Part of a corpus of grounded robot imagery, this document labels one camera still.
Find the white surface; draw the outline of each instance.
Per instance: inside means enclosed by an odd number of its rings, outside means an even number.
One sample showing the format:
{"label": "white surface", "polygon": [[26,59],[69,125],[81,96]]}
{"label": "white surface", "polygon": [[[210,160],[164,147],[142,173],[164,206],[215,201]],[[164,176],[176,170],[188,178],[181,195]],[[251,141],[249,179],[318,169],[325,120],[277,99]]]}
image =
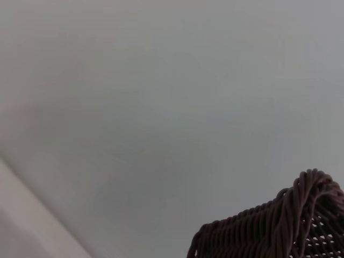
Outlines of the white surface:
{"label": "white surface", "polygon": [[98,258],[319,168],[344,184],[342,0],[0,1],[0,154]]}
{"label": "white surface", "polygon": [[0,161],[0,256],[90,258],[89,254]]}

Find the gray wall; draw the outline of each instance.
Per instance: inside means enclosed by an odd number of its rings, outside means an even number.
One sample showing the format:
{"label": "gray wall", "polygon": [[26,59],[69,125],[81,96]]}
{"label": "gray wall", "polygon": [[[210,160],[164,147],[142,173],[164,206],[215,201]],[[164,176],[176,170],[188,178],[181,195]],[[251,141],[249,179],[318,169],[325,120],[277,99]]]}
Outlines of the gray wall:
{"label": "gray wall", "polygon": [[95,257],[185,257],[302,170],[344,184],[343,8],[1,1],[1,156]]}

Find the wicker basket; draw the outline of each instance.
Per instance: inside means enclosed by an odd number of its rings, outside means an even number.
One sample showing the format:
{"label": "wicker basket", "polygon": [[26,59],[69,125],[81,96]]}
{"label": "wicker basket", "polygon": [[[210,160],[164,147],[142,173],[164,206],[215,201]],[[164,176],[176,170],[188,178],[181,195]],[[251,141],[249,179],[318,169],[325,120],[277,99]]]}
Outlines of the wicker basket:
{"label": "wicker basket", "polygon": [[203,225],[187,258],[344,258],[344,193],[322,171],[301,172],[261,206]]}

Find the ceiling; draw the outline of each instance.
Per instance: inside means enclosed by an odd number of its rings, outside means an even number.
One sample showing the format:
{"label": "ceiling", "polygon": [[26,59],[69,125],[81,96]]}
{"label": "ceiling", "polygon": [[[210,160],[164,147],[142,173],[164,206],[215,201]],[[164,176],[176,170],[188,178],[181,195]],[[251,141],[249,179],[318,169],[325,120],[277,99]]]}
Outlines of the ceiling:
{"label": "ceiling", "polygon": [[343,1],[0,2],[0,156],[98,258],[186,257],[307,168],[344,184]]}

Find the woven rope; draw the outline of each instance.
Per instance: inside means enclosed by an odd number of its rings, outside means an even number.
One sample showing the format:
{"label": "woven rope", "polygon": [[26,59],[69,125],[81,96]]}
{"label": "woven rope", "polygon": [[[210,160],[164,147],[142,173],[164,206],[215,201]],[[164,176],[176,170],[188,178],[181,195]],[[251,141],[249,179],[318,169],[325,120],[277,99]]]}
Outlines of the woven rope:
{"label": "woven rope", "polygon": [[203,225],[187,258],[344,258],[344,193],[322,171],[261,206]]}

